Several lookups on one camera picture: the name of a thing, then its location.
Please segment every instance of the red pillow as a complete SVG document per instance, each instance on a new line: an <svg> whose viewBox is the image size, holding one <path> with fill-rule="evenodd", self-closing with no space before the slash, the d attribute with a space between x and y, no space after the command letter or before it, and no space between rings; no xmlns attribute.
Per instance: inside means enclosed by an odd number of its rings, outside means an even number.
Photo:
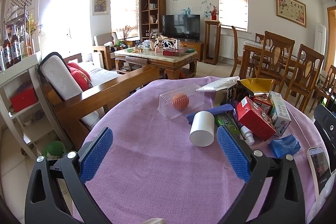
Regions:
<svg viewBox="0 0 336 224"><path fill-rule="evenodd" d="M77 63L69 61L68 62L68 67L72 67L72 68L80 70L81 72L83 72L87 76L87 78L89 80L91 80L90 74L88 74L85 70L83 70Z"/></svg>
<svg viewBox="0 0 336 224"><path fill-rule="evenodd" d="M90 79L82 71L72 68L72 67L69 67L69 69L70 69L71 76L80 86L82 91L86 91L93 87Z"/></svg>

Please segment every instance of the purple tablecloth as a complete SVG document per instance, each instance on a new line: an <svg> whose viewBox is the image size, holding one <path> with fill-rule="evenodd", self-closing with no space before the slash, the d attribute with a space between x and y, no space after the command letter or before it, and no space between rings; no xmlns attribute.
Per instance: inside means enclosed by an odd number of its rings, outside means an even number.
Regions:
<svg viewBox="0 0 336 224"><path fill-rule="evenodd" d="M158 80L114 107L90 132L93 140L104 128L113 130L113 144L93 180L86 183L91 195L113 224L140 224L150 218L165 218L168 224L215 224L237 197L244 182L236 177L215 140L208 147L189 142L191 125L185 116L167 120L158 111L159 95L182 86L200 86L218 78ZM199 110L212 107L206 93ZM287 103L292 122L284 136L293 134L301 149L294 156L303 185L306 215L315 201L314 183L306 151L323 146L312 121ZM256 144L273 156L267 143ZM265 182L251 218L257 216L266 197ZM74 210L75 217L80 219Z"/></svg>

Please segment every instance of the white cup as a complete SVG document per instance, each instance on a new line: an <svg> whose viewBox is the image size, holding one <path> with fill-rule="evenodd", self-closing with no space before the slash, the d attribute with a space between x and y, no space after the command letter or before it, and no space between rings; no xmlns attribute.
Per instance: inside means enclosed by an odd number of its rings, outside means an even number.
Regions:
<svg viewBox="0 0 336 224"><path fill-rule="evenodd" d="M215 118L207 111L196 113L191 126L189 140L194 145L205 147L214 141Z"/></svg>

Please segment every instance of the screw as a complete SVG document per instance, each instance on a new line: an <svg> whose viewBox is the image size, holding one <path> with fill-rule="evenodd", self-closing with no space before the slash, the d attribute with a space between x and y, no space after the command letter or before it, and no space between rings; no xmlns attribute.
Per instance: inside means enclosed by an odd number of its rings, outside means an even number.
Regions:
<svg viewBox="0 0 336 224"><path fill-rule="evenodd" d="M44 156L39 156L38 158L37 158L37 162L42 162L44 160Z"/></svg>
<svg viewBox="0 0 336 224"><path fill-rule="evenodd" d="M75 151L71 151L67 154L67 157L69 159L73 159L76 155L77 155L77 153Z"/></svg>
<svg viewBox="0 0 336 224"><path fill-rule="evenodd" d="M256 157L261 157L263 155L263 152L261 152L260 150L254 150L253 155L255 155Z"/></svg>
<svg viewBox="0 0 336 224"><path fill-rule="evenodd" d="M287 154L287 155L286 155L286 159L287 159L287 160L293 160L294 158L293 158L293 156L292 156L292 155L290 155L290 154Z"/></svg>

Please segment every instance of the framed painting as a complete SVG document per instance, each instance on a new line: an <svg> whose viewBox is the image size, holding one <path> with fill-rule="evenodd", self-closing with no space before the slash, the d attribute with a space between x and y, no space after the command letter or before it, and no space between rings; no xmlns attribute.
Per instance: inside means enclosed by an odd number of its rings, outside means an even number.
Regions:
<svg viewBox="0 0 336 224"><path fill-rule="evenodd" d="M109 14L109 0L92 0L92 14L108 15Z"/></svg>
<svg viewBox="0 0 336 224"><path fill-rule="evenodd" d="M306 5L297 0L276 0L277 16L307 27Z"/></svg>

